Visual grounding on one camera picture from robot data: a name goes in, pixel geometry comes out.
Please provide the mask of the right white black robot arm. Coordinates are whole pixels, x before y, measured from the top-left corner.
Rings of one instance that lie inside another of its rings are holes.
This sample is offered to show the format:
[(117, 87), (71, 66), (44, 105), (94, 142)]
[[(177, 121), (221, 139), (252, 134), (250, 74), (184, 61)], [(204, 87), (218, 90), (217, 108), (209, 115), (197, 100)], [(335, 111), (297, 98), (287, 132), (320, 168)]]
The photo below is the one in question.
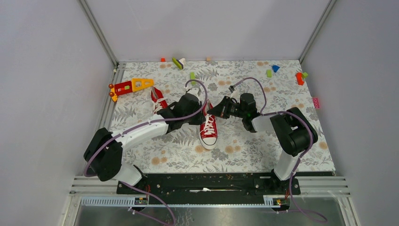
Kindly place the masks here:
[(288, 189), (288, 180), (295, 174), (298, 161), (318, 141), (318, 135), (302, 112), (297, 108), (287, 111), (261, 114), (250, 93), (240, 95), (239, 101), (225, 96), (222, 101), (207, 111), (222, 119), (231, 116), (241, 119), (245, 130), (251, 133), (273, 130), (282, 148), (282, 154), (272, 170), (270, 188), (276, 194)]

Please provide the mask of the red sneaker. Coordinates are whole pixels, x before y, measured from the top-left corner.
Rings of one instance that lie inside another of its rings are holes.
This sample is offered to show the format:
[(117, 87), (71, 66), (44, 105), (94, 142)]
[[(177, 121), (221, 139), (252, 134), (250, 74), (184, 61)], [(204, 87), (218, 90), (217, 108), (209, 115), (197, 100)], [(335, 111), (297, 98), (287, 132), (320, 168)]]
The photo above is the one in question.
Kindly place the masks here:
[(205, 121), (200, 125), (199, 128), (199, 141), (201, 145), (207, 150), (214, 149), (218, 139), (216, 118), (214, 115), (207, 113), (208, 110), (212, 108), (213, 106), (208, 100), (205, 107), (202, 109)]
[(151, 87), (151, 100), (152, 110), (154, 114), (156, 114), (159, 110), (168, 107), (167, 101), (164, 98), (162, 92), (154, 86)]

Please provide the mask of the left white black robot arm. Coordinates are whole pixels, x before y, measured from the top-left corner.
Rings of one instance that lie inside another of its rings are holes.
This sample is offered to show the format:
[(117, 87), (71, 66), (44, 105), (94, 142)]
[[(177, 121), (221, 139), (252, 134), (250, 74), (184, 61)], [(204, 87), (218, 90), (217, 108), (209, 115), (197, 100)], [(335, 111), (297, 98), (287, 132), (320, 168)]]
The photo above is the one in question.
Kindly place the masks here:
[(148, 121), (118, 131), (100, 128), (84, 153), (86, 168), (92, 170), (91, 174), (85, 172), (84, 175), (96, 176), (102, 182), (115, 179), (127, 183), (128, 188), (136, 194), (143, 192), (146, 187), (143, 174), (137, 167), (123, 161), (123, 152), (154, 137), (178, 130), (186, 123), (200, 125), (204, 121), (201, 109), (198, 93), (189, 90)]

